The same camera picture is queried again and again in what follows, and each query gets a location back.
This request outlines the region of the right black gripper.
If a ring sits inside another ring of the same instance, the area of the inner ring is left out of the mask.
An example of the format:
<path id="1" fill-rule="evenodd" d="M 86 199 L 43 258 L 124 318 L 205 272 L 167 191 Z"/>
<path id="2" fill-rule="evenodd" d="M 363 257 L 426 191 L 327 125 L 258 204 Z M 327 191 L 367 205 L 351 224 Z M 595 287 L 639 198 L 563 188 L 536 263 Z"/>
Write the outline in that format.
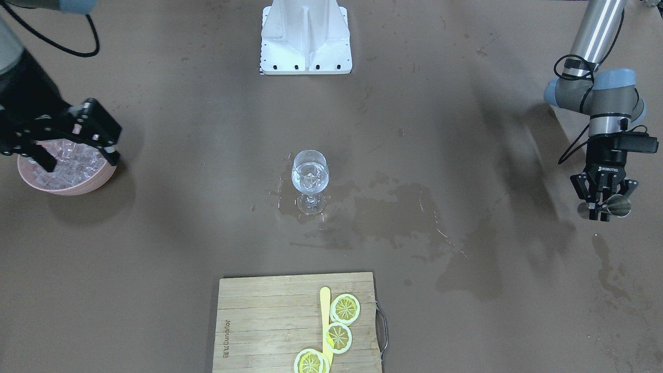
<path id="1" fill-rule="evenodd" d="M 55 170 L 57 160 L 36 141 L 62 139 L 57 130 L 45 131 L 48 121 L 69 110 L 73 117 L 73 140 L 95 148 L 112 167 L 118 165 L 120 154 L 116 150 L 122 127 L 95 98 L 80 105 L 66 102 L 59 88 L 35 60 L 24 50 L 17 63 L 2 74 L 2 155 L 19 154 L 33 159 L 48 173 Z M 23 134 L 28 127 L 30 135 Z"/>

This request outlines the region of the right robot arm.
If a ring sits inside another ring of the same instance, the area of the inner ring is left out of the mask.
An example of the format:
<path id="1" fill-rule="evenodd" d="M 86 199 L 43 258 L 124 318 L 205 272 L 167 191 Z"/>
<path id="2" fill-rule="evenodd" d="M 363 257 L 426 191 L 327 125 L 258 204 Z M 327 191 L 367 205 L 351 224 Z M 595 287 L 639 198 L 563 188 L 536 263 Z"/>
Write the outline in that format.
<path id="1" fill-rule="evenodd" d="M 57 85 L 2 23 L 2 155 L 33 159 L 47 172 L 57 164 L 42 142 L 66 139 L 97 150 L 109 165 L 120 158 L 115 146 L 122 127 L 97 99 L 66 102 Z"/>

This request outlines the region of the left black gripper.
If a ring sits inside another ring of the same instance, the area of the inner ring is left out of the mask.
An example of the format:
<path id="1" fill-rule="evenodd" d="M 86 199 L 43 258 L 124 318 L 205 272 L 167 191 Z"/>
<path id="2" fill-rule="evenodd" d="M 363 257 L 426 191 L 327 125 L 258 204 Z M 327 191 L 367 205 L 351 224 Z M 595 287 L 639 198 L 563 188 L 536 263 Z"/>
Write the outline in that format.
<path id="1" fill-rule="evenodd" d="M 619 190 L 606 200 L 606 221 L 612 217 L 624 218 L 632 211 L 630 196 L 639 187 L 634 179 L 625 179 L 627 151 L 620 148 L 622 135 L 597 135 L 587 143 L 585 173 L 570 176 L 571 184 L 580 200 L 585 201 L 588 218 L 604 221 L 600 210 L 603 201 L 604 182 L 621 182 Z"/>

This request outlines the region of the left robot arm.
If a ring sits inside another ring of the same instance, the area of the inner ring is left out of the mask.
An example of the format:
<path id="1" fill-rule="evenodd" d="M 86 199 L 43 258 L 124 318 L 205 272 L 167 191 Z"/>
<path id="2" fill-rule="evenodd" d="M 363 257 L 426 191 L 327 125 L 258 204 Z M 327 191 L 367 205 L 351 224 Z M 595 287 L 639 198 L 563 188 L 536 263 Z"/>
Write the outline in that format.
<path id="1" fill-rule="evenodd" d="M 637 180 L 625 172 L 628 154 L 656 153 L 658 139 L 640 120 L 646 104 L 637 90 L 636 73 L 629 68 L 601 70 L 621 32 L 624 1 L 590 1 L 570 53 L 545 88 L 545 101 L 556 108 L 588 116 L 582 135 L 559 158 L 561 164 L 585 148 L 585 167 L 570 177 L 590 220 L 608 222 L 631 211 L 629 200 Z"/>

